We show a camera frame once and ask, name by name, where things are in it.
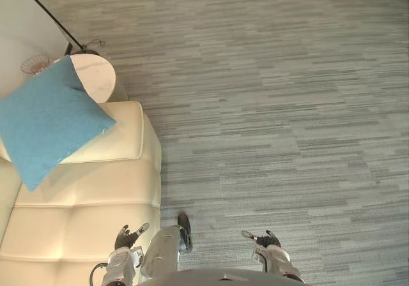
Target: white wall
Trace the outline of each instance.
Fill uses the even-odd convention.
[[[0,99],[30,76],[21,64],[29,57],[64,54],[67,40],[58,26],[33,0],[0,0]]]

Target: sofa armrest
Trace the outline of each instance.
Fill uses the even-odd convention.
[[[13,164],[0,158],[0,245],[20,186],[21,180]]]
[[[138,102],[107,102],[101,108],[116,120],[116,124],[95,137],[61,163],[137,160],[142,155],[144,115]],[[0,142],[0,157],[9,162],[6,149]]]

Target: cream sofa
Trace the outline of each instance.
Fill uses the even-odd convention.
[[[101,107],[115,126],[34,192],[0,142],[0,285],[89,285],[89,272],[106,262],[122,226],[150,223],[136,242],[144,251],[159,230],[161,148],[152,125],[137,102]],[[103,275],[95,272],[96,286]]]

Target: gray carpet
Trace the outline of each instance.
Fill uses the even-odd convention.
[[[268,228],[311,284],[408,285],[408,0],[43,1],[149,115],[182,269]]]

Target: sofa cushion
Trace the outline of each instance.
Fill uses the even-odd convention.
[[[30,190],[114,123],[87,95],[68,56],[0,101],[1,138]]]
[[[0,243],[20,185],[21,180],[13,164],[0,158]]]
[[[34,192],[21,186],[0,248],[0,281],[87,285],[125,224],[150,223],[136,242],[147,250],[160,228],[159,206],[160,173],[149,160],[59,165]]]
[[[151,129],[149,119],[144,116],[141,104],[138,102],[101,103],[101,108],[113,119],[115,126],[103,135],[95,137],[74,154],[65,158],[61,163],[102,162],[108,160],[137,160],[142,155],[144,132]],[[149,146],[157,142],[153,129],[149,131],[145,142]],[[0,140],[0,157],[10,160],[6,149]]]

